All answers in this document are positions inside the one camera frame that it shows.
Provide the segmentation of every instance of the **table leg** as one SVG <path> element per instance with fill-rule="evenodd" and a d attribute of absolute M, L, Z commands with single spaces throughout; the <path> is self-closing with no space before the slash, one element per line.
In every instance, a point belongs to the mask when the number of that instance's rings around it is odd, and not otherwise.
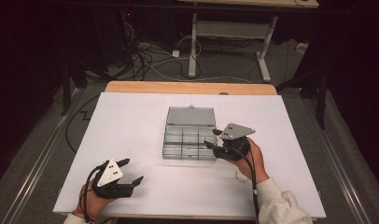
<path fill-rule="evenodd" d="M 198 15 L 194 13 L 192 19 L 192 39 L 189 56 L 189 77 L 196 76 L 196 25 L 198 21 L 197 16 Z"/>
<path fill-rule="evenodd" d="M 266 51 L 268 50 L 269 43 L 271 42 L 272 34 L 274 33 L 274 27 L 276 25 L 276 21 L 277 21 L 277 17 L 273 17 L 271 20 L 270 26 L 268 28 L 267 34 L 264 38 L 262 51 L 257 52 L 257 60 L 259 62 L 262 79 L 264 82 L 267 82 L 267 83 L 271 82 L 271 77 L 269 76 L 268 68 L 266 66 L 266 62 L 264 58 L 266 55 Z"/>

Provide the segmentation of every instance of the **white table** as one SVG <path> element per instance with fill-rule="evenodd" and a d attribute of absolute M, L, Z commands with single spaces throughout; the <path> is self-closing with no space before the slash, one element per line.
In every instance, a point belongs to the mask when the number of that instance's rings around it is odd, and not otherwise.
<path fill-rule="evenodd" d="M 317 8 L 316 0 L 179 0 L 190 2 L 195 5 L 201 3 L 207 4 L 231 4 L 246 5 L 259 7 L 303 7 Z M 197 35 L 225 36 L 225 37 L 242 37 L 262 39 L 262 50 L 257 51 L 257 62 L 260 66 L 260 72 L 264 82 L 271 82 L 266 62 L 264 60 L 266 52 L 271 42 L 277 17 L 272 17 L 269 23 L 247 23 L 247 22 L 229 22 L 229 21 L 199 21 L 197 14 L 193 14 L 192 19 L 192 41 L 191 54 L 189 56 L 189 77 L 196 76 L 196 37 Z"/>
<path fill-rule="evenodd" d="M 256 129 L 249 137 L 260 145 L 270 176 L 292 190 L 311 217 L 326 216 L 280 96 L 128 92 L 101 95 L 53 211 L 69 213 L 77 206 L 78 191 L 95 166 L 130 158 L 120 182 L 141 175 L 144 180 L 131 198 L 110 204 L 106 216 L 254 219 L 251 184 L 236 181 L 230 163 L 162 158 L 173 105 L 214 107 L 219 129 L 228 122 Z"/>

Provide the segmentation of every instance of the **black cable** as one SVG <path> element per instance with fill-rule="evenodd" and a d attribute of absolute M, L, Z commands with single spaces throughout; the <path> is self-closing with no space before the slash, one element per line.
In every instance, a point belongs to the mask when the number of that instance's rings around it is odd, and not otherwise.
<path fill-rule="evenodd" d="M 140 52 L 136 52 L 135 53 L 135 56 L 136 56 L 136 60 L 139 60 L 141 65 L 140 66 L 135 66 L 133 64 L 133 69 L 132 69 L 132 73 L 133 73 L 133 81 L 136 81 L 136 78 L 137 77 L 141 77 L 139 81 L 143 81 L 144 80 L 144 77 L 146 75 L 146 58 L 140 54 Z"/>
<path fill-rule="evenodd" d="M 254 65 L 253 68 L 251 68 L 251 70 L 247 73 L 248 81 L 251 81 L 250 74 L 251 74 L 251 72 L 252 72 L 257 66 L 258 66 L 258 63 L 256 63 L 256 65 Z"/>
<path fill-rule="evenodd" d="M 164 62 L 164 61 L 166 61 L 166 60 L 174 59 L 174 58 L 175 58 L 175 57 L 170 56 L 170 57 L 168 57 L 168 58 L 164 58 L 164 59 L 160 59 L 160 60 L 158 60 L 158 61 L 154 61 L 154 63 L 161 63 L 161 62 Z"/>
<path fill-rule="evenodd" d="M 248 38 L 248 39 L 245 39 L 245 40 L 240 40 L 240 41 L 242 41 L 242 43 L 240 43 L 239 45 L 236 45 L 236 44 L 225 42 L 225 41 L 221 40 L 222 38 L 212 39 L 212 38 L 207 38 L 205 36 L 200 36 L 200 39 L 202 39 L 202 38 L 206 39 L 206 40 L 209 40 L 211 42 L 217 42 L 218 43 L 218 47 L 203 45 L 202 49 L 207 49 L 207 48 L 218 49 L 218 53 L 211 54 L 211 55 L 204 54 L 204 50 L 203 50 L 201 55 L 204 56 L 204 57 L 214 57 L 214 56 L 217 56 L 217 55 L 219 55 L 225 49 L 246 48 L 249 45 L 251 45 L 251 43 L 253 43 L 253 41 L 254 41 L 254 39 Z"/>
<path fill-rule="evenodd" d="M 166 52 L 163 51 L 155 51 L 155 50 L 149 50 L 149 49 L 141 49 L 142 51 L 156 53 L 156 54 L 166 54 Z"/>
<path fill-rule="evenodd" d="M 96 167 L 91 171 L 91 173 L 88 175 L 87 182 L 85 183 L 85 190 L 88 190 L 88 186 L 89 186 L 89 184 L 90 184 L 90 182 L 91 182 L 91 177 L 93 176 L 93 174 L 94 174 L 96 171 L 102 169 L 103 166 L 105 166 L 105 164 L 102 164 L 102 165 L 96 166 Z M 87 207 L 88 207 L 88 206 L 87 206 L 87 195 L 88 195 L 88 192 L 84 194 L 84 203 L 82 204 L 82 206 L 83 206 L 83 210 L 82 210 L 82 211 L 83 211 L 83 213 L 84 213 L 85 223 L 91 223 L 91 218 L 90 218 L 90 216 L 89 216 L 89 214 L 88 214 L 88 208 L 87 208 Z"/>
<path fill-rule="evenodd" d="M 77 152 L 74 150 L 74 147 L 71 145 L 69 139 L 68 139 L 68 128 L 70 127 L 70 124 L 71 122 L 73 121 L 73 119 L 76 117 L 76 115 L 79 113 L 79 111 L 81 111 L 82 108 L 84 108 L 88 103 L 90 103 L 91 101 L 93 101 L 94 99 L 96 99 L 97 97 L 100 96 L 100 93 L 93 96 L 90 100 L 88 100 L 82 107 L 80 107 L 76 113 L 73 115 L 73 117 L 71 117 L 71 119 L 68 121 L 68 124 L 66 126 L 66 129 L 65 129 L 65 132 L 64 132 L 64 136 L 65 136 L 65 139 L 66 139 L 66 142 L 67 142 L 67 145 L 70 147 L 70 149 L 74 152 L 74 154 L 77 154 Z"/>
<path fill-rule="evenodd" d="M 202 72 L 201 72 L 201 65 L 198 63 L 198 60 L 195 59 L 195 57 L 192 55 L 192 53 L 190 54 L 190 56 L 191 56 L 192 59 L 195 61 L 196 66 L 197 66 L 198 69 L 199 69 L 199 73 L 198 73 L 198 75 L 196 75 L 195 77 L 185 77 L 185 76 L 183 76 L 183 77 L 186 78 L 186 79 L 196 79 L 196 78 L 200 77 L 201 74 L 202 74 Z"/>
<path fill-rule="evenodd" d="M 254 163 L 254 157 L 253 157 L 253 152 L 250 149 L 250 155 L 251 155 L 251 161 L 253 162 L 253 165 L 255 166 L 256 163 Z"/>
<path fill-rule="evenodd" d="M 168 63 L 176 63 L 176 64 L 180 65 L 180 74 L 181 74 L 182 77 L 185 77 L 184 73 L 183 73 L 183 65 L 180 62 L 166 62 L 166 63 L 159 64 L 157 66 L 154 66 L 154 68 L 159 68 L 159 67 L 164 66 L 164 65 L 166 65 Z"/>
<path fill-rule="evenodd" d="M 96 65 L 96 67 L 94 68 L 94 67 L 88 66 L 84 62 L 82 62 L 80 60 L 77 60 L 77 59 L 74 59 L 74 61 L 76 61 L 77 63 L 81 64 L 83 67 L 89 69 L 90 71 L 92 71 L 97 76 L 99 76 L 99 77 L 101 77 L 103 79 L 107 79 L 107 80 L 116 80 L 117 77 L 121 77 L 121 76 L 125 75 L 126 73 L 128 73 L 133 68 L 133 61 L 132 61 L 133 49 L 134 49 L 134 47 L 137 46 L 138 38 L 135 38 L 134 36 L 131 36 L 131 40 L 132 41 L 131 41 L 130 45 L 128 46 L 128 48 L 125 49 L 125 55 L 124 55 L 124 58 L 123 58 L 123 61 L 125 62 L 125 67 L 122 70 L 120 70 L 116 75 L 112 76 L 108 72 L 103 71 L 103 69 L 100 68 L 99 64 L 96 62 L 96 60 L 92 56 L 92 54 L 91 54 L 91 52 L 90 52 L 90 50 L 88 48 L 88 45 L 85 43 L 84 36 L 79 31 L 77 22 L 76 22 L 76 20 L 75 20 L 75 18 L 73 16 L 72 11 L 70 11 L 70 16 L 71 16 L 71 20 L 73 21 L 74 25 L 76 26 L 76 29 L 77 29 L 77 32 L 78 32 L 80 38 L 82 39 L 82 41 L 84 43 L 84 47 L 85 47 L 88 55 L 90 56 L 91 60 Z"/>
<path fill-rule="evenodd" d="M 89 191 L 92 191 L 93 189 L 88 189 L 86 192 L 83 192 L 81 197 L 79 198 L 79 201 L 82 202 L 82 199 L 84 198 L 84 195 L 85 193 L 88 193 Z M 81 209 L 81 211 L 84 211 L 84 208 L 82 206 L 82 203 L 79 203 L 79 208 Z"/>
<path fill-rule="evenodd" d="M 250 172 L 251 172 L 251 184 L 252 184 L 252 189 L 253 189 L 253 204 L 254 204 L 254 209 L 256 211 L 256 219 L 258 219 L 259 218 L 260 209 L 259 209 L 258 196 L 255 193 L 255 190 L 257 190 L 257 182 L 256 182 L 256 172 L 254 171 L 254 167 L 251 165 L 251 163 L 248 160 L 248 158 L 245 155 L 243 155 L 238 149 L 236 149 L 234 147 L 230 147 L 230 148 L 224 147 L 224 149 L 228 149 L 228 150 L 233 149 L 233 151 L 235 153 L 237 153 L 238 155 L 240 155 L 245 160 L 245 162 L 248 165 L 248 168 L 250 169 Z"/>

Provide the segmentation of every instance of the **triangular metal plate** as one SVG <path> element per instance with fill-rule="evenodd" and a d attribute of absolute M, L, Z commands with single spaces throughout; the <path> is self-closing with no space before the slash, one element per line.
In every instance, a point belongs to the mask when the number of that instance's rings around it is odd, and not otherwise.
<path fill-rule="evenodd" d="M 219 138 L 224 140 L 234 140 L 255 132 L 256 130 L 254 129 L 250 129 L 239 124 L 229 123 L 224 131 L 222 131 Z"/>
<path fill-rule="evenodd" d="M 108 165 L 105 167 L 105 172 L 100 177 L 99 182 L 97 182 L 97 187 L 102 187 L 106 184 L 120 179 L 121 177 L 123 177 L 122 171 L 117 165 L 117 162 L 114 161 L 114 159 L 111 159 L 108 162 Z"/>

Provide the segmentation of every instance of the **hand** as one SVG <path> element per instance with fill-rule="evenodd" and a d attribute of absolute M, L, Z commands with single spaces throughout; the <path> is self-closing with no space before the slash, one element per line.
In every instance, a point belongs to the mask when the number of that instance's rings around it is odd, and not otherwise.
<path fill-rule="evenodd" d="M 102 212 L 102 210 L 105 208 L 106 205 L 109 203 L 114 202 L 116 199 L 104 199 L 99 198 L 96 193 L 91 189 L 91 185 L 93 183 L 93 180 L 88 185 L 87 190 L 87 213 L 90 216 L 91 220 L 95 220 L 99 214 Z M 77 217 L 84 217 L 84 211 L 82 210 L 84 205 L 84 192 L 85 192 L 85 185 L 82 186 L 81 192 L 79 193 L 79 199 L 78 199 L 78 205 L 77 209 L 73 212 L 73 215 Z"/>
<path fill-rule="evenodd" d="M 247 138 L 248 143 L 250 143 L 251 149 L 248 151 L 246 157 L 250 161 L 251 165 L 254 167 L 254 170 L 256 172 L 256 183 L 259 184 L 260 182 L 269 179 L 268 174 L 265 171 L 262 152 L 259 146 L 251 139 Z M 247 165 L 247 162 L 245 159 L 241 159 L 239 161 L 228 161 L 234 165 L 236 165 L 239 169 L 239 171 L 245 175 L 247 178 L 251 179 L 251 170 Z"/>

